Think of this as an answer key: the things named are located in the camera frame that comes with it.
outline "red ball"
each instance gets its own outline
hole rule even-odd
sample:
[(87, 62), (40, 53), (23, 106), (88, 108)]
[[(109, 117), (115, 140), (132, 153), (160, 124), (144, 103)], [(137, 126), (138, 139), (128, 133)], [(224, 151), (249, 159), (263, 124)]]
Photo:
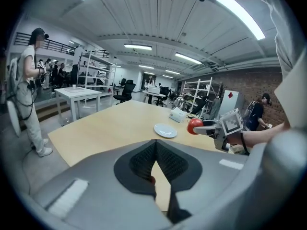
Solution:
[(188, 124), (188, 127), (187, 127), (187, 131), (192, 134), (192, 135), (197, 135), (193, 128), (195, 127), (202, 127), (203, 126), (203, 123), (200, 119), (198, 118), (192, 118), (190, 121), (189, 121), (189, 124)]

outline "brick wall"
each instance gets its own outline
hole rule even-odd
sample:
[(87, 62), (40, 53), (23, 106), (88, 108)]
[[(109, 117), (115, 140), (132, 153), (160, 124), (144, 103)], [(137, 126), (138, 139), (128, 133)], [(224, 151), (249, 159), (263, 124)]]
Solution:
[(213, 77), (214, 81), (222, 82), (224, 87), (227, 86), (225, 90), (241, 92), (245, 97), (244, 108), (246, 108), (251, 101), (255, 101), (261, 97), (263, 93), (268, 93), (273, 103), (272, 106), (266, 106), (264, 108), (262, 119), (273, 126), (284, 121), (284, 111), (274, 94), (274, 90), (283, 80), (280, 68), (234, 70), (200, 76), (185, 81), (191, 82), (197, 81), (198, 79), (208, 80), (210, 77)]

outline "table leg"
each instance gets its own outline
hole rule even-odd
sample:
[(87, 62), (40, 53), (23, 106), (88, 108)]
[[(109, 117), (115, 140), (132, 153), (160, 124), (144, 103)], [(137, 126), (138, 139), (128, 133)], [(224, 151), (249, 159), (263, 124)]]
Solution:
[(100, 104), (100, 96), (97, 96), (97, 107), (96, 107), (96, 111), (99, 112), (99, 104)]
[(78, 104), (78, 117), (82, 118), (81, 115), (80, 115), (80, 113), (81, 113), (81, 111), (80, 111), (80, 100), (77, 102), (77, 104)]
[(71, 115), (72, 115), (72, 120), (77, 121), (75, 101), (73, 99), (71, 99)]
[(148, 96), (148, 104), (152, 103), (152, 99), (153, 99), (153, 96), (151, 94), (149, 94), (149, 96)]
[(59, 105), (59, 93), (58, 92), (56, 92), (56, 98), (57, 98), (57, 107), (58, 107), (58, 113), (59, 113), (59, 122), (62, 126), (64, 126), (62, 113), (61, 113), (61, 106)]

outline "white table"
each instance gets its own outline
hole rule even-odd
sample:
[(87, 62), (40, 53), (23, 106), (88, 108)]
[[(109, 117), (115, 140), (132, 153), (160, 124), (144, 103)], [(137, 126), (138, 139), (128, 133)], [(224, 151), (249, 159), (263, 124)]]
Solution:
[(99, 112), (99, 102), (100, 102), (101, 92), (96, 91), (96, 90), (89, 90), (89, 89), (85, 89), (85, 88), (80, 88), (80, 87), (78, 87), (78, 88), (83, 89), (83, 91), (69, 92), (69, 91), (65, 90), (65, 89), (68, 89), (68, 88), (62, 88), (62, 89), (55, 89), (54, 90), (56, 92), (58, 113), (59, 113), (59, 118), (60, 118), (60, 122), (61, 122), (62, 126), (64, 126), (64, 124), (63, 124), (62, 113), (61, 113), (61, 108), (60, 108), (60, 104), (59, 104), (59, 97), (60, 96), (62, 96), (67, 101), (67, 103), (70, 104), (73, 122), (77, 120), (76, 109), (75, 109), (75, 101), (78, 102), (78, 116), (79, 116), (79, 118), (81, 117), (80, 116), (80, 100), (83, 100), (83, 99), (96, 98), (97, 99), (96, 111)]
[(153, 96), (157, 96), (157, 97), (166, 97), (166, 95), (164, 94), (156, 94), (156, 93), (151, 93), (151, 92), (148, 92), (146, 90), (143, 90), (143, 93), (145, 94), (148, 94), (149, 97), (148, 97), (148, 104), (151, 104), (152, 103), (152, 99), (153, 99)]

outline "balcony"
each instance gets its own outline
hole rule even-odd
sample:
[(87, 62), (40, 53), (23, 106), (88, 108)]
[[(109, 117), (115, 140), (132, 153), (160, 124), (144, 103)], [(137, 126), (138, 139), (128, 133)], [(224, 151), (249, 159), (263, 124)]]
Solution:
[[(30, 34), (16, 33), (14, 45), (27, 46), (30, 37), (31, 37)], [(63, 54), (71, 55), (71, 56), (74, 56), (74, 53), (75, 53), (74, 47), (71, 47), (71, 46), (56, 42), (56, 41), (52, 41), (49, 39), (45, 39), (44, 45), (41, 48), (57, 51), (59, 53), (63, 53)]]

